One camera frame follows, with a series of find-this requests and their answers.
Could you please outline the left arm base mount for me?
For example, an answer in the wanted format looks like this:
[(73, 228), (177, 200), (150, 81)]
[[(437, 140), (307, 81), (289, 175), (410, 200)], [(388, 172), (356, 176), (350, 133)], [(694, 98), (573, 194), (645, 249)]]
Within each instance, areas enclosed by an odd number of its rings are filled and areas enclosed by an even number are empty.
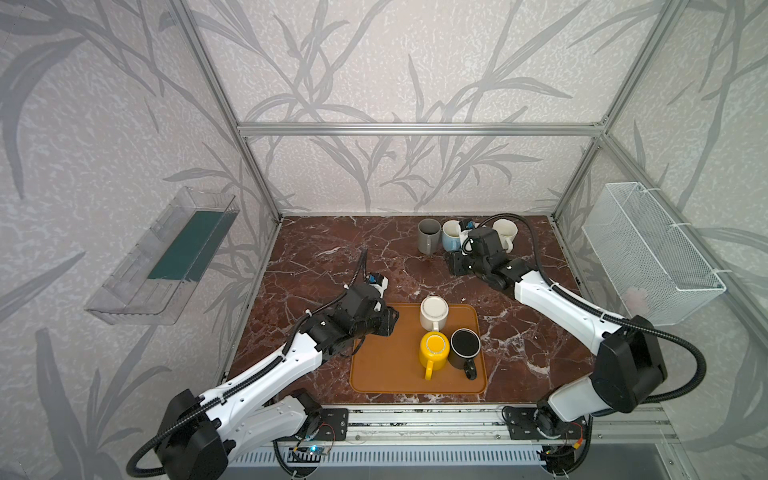
[(348, 409), (323, 408), (307, 416), (296, 437), (313, 441), (343, 441), (346, 439), (348, 427)]

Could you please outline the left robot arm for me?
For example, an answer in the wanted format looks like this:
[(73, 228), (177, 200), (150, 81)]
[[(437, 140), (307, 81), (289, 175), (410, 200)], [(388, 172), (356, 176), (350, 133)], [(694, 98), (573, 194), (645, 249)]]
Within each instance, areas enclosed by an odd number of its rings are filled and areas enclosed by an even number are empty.
[(198, 396), (185, 390), (173, 397), (157, 434), (128, 460), (127, 474), (218, 479), (240, 455), (307, 431), (321, 406), (304, 392), (276, 395), (333, 357), (355, 354), (365, 338), (391, 335), (399, 314), (384, 299), (387, 288), (384, 275), (368, 272), (362, 253), (343, 292), (306, 311), (282, 346)]

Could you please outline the grey mug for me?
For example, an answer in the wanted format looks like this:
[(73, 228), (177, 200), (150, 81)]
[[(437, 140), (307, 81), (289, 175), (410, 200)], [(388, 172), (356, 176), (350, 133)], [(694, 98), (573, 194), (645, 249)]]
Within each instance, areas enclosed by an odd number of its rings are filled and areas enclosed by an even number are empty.
[(439, 221), (425, 218), (418, 223), (418, 250), (424, 255), (435, 254), (441, 244), (442, 227)]

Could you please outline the yellow mug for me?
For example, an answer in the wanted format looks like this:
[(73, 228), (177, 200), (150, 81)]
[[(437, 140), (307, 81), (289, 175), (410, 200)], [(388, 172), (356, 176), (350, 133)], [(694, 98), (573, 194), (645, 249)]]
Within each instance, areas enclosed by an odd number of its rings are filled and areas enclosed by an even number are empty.
[(431, 380), (435, 372), (445, 367), (449, 354), (450, 343), (442, 332), (428, 332), (421, 338), (419, 343), (419, 362), (425, 369), (425, 380)]

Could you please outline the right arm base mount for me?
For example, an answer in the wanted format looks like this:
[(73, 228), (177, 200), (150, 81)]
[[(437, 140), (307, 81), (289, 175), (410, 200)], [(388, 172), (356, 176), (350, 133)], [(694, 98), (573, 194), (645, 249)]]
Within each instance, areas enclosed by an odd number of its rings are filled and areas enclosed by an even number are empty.
[(585, 417), (565, 422), (547, 408), (507, 405), (501, 416), (511, 440), (576, 442), (587, 426)]

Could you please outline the light blue mug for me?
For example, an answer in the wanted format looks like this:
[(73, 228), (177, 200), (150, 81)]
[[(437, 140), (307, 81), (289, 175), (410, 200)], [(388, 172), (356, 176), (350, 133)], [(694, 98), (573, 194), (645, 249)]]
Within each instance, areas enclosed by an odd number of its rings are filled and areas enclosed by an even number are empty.
[(461, 225), (458, 220), (448, 220), (442, 225), (442, 246), (446, 252), (461, 249)]

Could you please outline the white faceted mug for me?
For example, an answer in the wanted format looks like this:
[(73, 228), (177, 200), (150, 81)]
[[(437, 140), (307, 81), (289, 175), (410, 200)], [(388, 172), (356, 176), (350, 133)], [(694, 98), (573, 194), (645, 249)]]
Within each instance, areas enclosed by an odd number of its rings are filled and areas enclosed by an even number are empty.
[(511, 253), (518, 234), (518, 227), (515, 222), (508, 219), (498, 219), (493, 223), (492, 228), (497, 232), (504, 251)]

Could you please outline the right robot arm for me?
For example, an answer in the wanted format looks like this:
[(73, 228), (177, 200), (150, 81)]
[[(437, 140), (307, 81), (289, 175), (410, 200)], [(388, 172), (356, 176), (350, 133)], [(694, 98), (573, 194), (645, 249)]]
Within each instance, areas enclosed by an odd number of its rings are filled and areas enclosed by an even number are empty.
[[(563, 385), (541, 400), (535, 419), (541, 429), (581, 417), (631, 413), (636, 407), (683, 397), (697, 389), (707, 361), (693, 343), (654, 328), (642, 316), (606, 311), (554, 282), (541, 261), (539, 238), (530, 233), (533, 260), (514, 257), (488, 220), (459, 222), (459, 248), (446, 255), (453, 276), (474, 275), (492, 289), (544, 315), (569, 332), (595, 357), (590, 374)], [(691, 354), (690, 380), (669, 392), (656, 390), (668, 378), (660, 348), (670, 342)]]

